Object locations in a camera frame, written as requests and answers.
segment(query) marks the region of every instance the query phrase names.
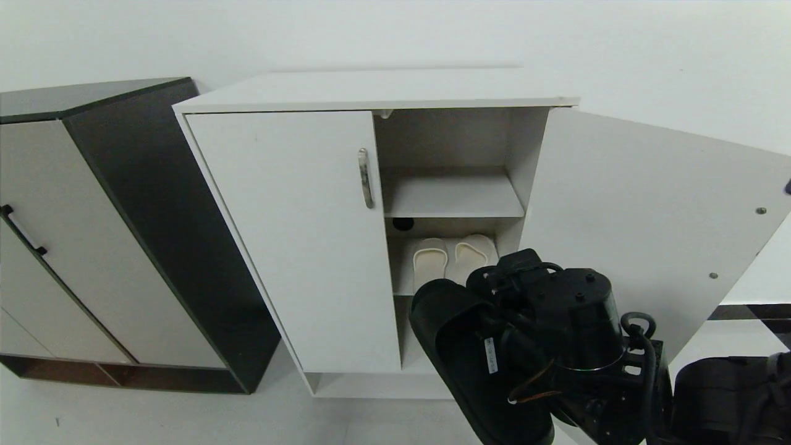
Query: silver door handle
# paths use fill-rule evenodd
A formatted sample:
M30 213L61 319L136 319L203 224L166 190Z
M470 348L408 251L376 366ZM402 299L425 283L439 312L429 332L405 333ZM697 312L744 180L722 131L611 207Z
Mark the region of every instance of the silver door handle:
M362 197L365 199L365 206L373 208L373 195L371 194L371 179L368 175L368 151L361 148L357 153L357 160L360 164L360 180L362 181Z

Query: white slipper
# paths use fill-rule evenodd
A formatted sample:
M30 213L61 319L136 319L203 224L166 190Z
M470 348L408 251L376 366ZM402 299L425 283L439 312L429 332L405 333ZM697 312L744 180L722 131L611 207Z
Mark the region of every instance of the white slipper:
M445 278L445 266L448 265L448 250L440 238L427 238L418 243L412 257L414 285L412 291L417 292L423 284L431 280Z
M494 266L499 261L497 248L485 235L470 235L456 245L456 262L448 270L448 278L462 286L470 274L483 266Z

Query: white floor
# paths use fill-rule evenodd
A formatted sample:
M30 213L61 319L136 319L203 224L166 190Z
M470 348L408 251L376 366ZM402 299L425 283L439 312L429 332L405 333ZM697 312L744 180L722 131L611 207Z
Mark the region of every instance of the white floor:
M786 349L760 321L709 321L672 369L704 356ZM479 444L450 401L313 400L282 346L252 396L30 382L3 368L0 405L7 445ZM554 443L573 440L556 428Z

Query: sticker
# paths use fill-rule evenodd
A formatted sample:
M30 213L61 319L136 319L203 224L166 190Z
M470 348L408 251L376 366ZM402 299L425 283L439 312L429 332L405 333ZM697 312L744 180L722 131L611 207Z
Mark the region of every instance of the sticker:
M489 374L494 374L497 369L497 353L494 351L494 338L489 337L483 341L486 349L486 365L489 367Z

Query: shoe cabinet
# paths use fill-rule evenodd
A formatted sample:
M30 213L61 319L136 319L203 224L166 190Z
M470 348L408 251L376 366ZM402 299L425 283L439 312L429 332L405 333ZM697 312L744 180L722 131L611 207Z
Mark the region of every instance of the shoe cabinet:
M273 73L174 106L314 396L449 398L407 324L420 239L451 261L478 233L595 268L672 358L791 209L791 158L581 112L526 79Z
M279 334L172 104L190 78L0 94L0 363L251 393Z

